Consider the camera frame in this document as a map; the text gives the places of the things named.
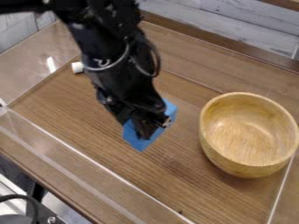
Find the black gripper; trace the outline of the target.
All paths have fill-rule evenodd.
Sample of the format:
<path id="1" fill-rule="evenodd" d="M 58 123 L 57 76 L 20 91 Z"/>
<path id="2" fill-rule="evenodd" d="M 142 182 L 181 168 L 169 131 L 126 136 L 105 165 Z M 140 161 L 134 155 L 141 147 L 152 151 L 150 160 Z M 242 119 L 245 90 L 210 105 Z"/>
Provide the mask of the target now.
<path id="1" fill-rule="evenodd" d="M 138 139 L 148 140 L 168 126 L 170 119 L 152 78 L 138 72 L 100 71 L 90 73 L 90 79 L 97 100 L 121 125 L 132 120 Z"/>

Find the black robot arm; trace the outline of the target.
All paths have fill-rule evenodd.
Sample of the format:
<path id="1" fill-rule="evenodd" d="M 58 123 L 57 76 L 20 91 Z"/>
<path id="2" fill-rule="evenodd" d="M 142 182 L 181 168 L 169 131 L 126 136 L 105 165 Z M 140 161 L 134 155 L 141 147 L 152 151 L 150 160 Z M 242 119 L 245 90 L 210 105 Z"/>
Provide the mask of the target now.
<path id="1" fill-rule="evenodd" d="M 0 0 L 0 14 L 52 12 L 78 46 L 96 97 L 120 123 L 146 140 L 170 118 L 154 90 L 161 58 L 138 24 L 137 0 Z"/>

